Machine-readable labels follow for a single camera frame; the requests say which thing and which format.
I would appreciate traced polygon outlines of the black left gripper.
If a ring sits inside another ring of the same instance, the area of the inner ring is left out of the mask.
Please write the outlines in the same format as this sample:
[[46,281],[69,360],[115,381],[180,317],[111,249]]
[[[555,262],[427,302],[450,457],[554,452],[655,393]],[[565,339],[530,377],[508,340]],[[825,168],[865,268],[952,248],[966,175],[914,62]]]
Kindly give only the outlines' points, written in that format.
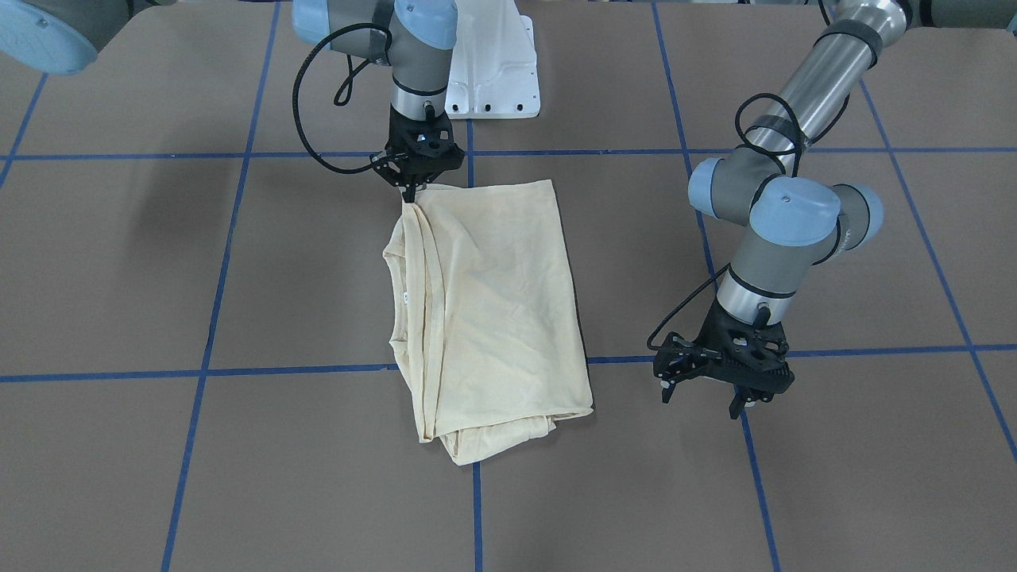
[[666,334],[656,351],[653,374],[661,384],[661,402],[671,402],[677,384],[708,377],[735,387],[728,416],[740,419],[756,402],[770,402],[795,381],[786,361],[789,346],[782,323],[769,323],[770,308],[759,304],[756,317],[743,323],[712,303],[698,337]]

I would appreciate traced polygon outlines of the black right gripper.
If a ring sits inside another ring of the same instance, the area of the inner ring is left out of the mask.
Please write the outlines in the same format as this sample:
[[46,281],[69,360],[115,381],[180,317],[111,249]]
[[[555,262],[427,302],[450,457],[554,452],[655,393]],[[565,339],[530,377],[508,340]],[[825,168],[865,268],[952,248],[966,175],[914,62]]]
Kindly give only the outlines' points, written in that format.
[[424,107],[424,119],[411,119],[388,108],[388,141],[371,156],[372,170],[392,186],[400,187],[404,203],[416,202],[425,185],[440,174],[457,170],[465,152],[455,144],[446,112]]

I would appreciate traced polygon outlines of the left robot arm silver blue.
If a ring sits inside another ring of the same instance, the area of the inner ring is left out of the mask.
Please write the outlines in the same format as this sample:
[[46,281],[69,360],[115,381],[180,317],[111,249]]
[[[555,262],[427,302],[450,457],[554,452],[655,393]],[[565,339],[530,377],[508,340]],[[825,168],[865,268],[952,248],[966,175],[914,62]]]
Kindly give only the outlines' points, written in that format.
[[744,229],[727,265],[707,280],[717,293],[694,339],[654,329],[654,376],[661,400],[680,383],[708,377],[730,384],[739,419],[795,380],[786,361],[783,319],[814,265],[859,249],[885,220],[879,196],[861,184],[819,184],[800,174],[811,146],[840,119],[854,88],[886,48],[912,28],[1015,31],[1013,1],[834,1],[823,32],[779,93],[759,93],[735,112],[740,144],[691,171],[690,205]]

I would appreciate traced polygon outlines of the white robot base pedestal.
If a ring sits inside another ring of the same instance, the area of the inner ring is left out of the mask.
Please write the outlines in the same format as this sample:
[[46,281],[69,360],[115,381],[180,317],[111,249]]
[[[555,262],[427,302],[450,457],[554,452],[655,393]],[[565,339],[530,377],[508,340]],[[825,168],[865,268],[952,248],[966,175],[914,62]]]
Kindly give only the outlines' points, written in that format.
[[541,110],[532,19],[515,1],[458,1],[451,119],[526,119]]

